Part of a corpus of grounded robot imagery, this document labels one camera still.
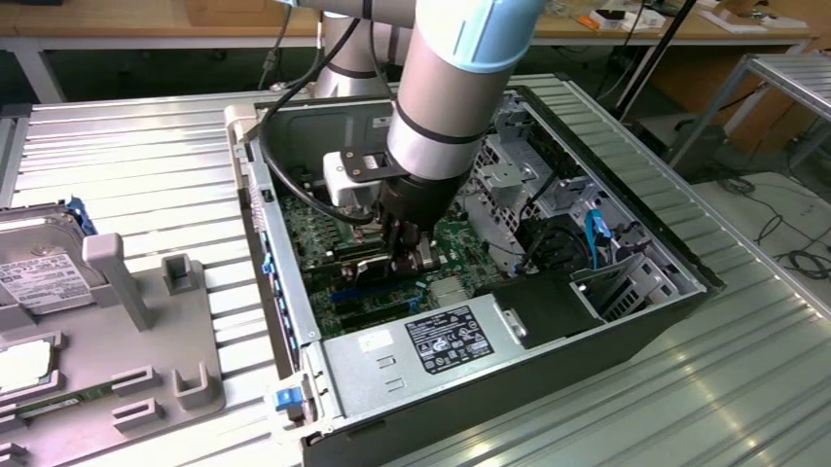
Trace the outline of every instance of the warning label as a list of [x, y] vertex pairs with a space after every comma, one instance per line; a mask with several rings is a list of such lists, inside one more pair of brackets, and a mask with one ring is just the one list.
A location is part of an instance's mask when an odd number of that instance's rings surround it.
[[407, 324], [420, 363], [432, 375], [494, 353], [467, 306]]
[[67, 254], [0, 265], [0, 286], [27, 308], [90, 295], [87, 281]]

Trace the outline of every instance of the hard drive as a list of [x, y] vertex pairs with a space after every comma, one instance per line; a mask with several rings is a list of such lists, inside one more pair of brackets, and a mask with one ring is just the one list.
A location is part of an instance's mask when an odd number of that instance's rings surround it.
[[76, 198], [0, 211], [0, 306], [46, 314], [94, 303], [90, 288], [107, 279], [82, 259], [88, 234], [95, 228]]

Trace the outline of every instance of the motherboard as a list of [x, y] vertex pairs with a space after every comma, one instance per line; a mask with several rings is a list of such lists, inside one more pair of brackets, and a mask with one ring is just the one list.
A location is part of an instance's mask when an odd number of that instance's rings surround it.
[[376, 286], [344, 285], [338, 280], [339, 261], [371, 255], [380, 247], [380, 227], [350, 226], [320, 214], [298, 198], [287, 196], [279, 200], [326, 339], [459, 303], [472, 297], [479, 287], [503, 278], [488, 253], [490, 244], [476, 235], [462, 207], [456, 206], [435, 228], [442, 263], [438, 270]]

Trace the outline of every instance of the power supply label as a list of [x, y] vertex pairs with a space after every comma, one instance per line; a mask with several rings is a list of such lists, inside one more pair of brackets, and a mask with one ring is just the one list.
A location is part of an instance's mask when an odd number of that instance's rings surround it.
[[420, 363], [432, 375], [494, 353], [467, 306], [407, 323], [406, 327]]
[[27, 308], [90, 295], [68, 254], [0, 265], [0, 286]]

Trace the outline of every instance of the green circuit board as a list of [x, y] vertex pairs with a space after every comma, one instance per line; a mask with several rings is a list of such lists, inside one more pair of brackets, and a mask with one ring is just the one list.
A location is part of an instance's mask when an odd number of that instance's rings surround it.
[[280, 206], [312, 310], [326, 339], [439, 307], [430, 293], [430, 284], [436, 280], [458, 278], [472, 296], [476, 288], [503, 278], [470, 222], [451, 210], [435, 228], [435, 247], [442, 263], [439, 270], [378, 287], [339, 288], [338, 281], [319, 273], [326, 268], [327, 252], [335, 247], [379, 243], [380, 228], [375, 225], [354, 228], [318, 213], [294, 197], [280, 198]]

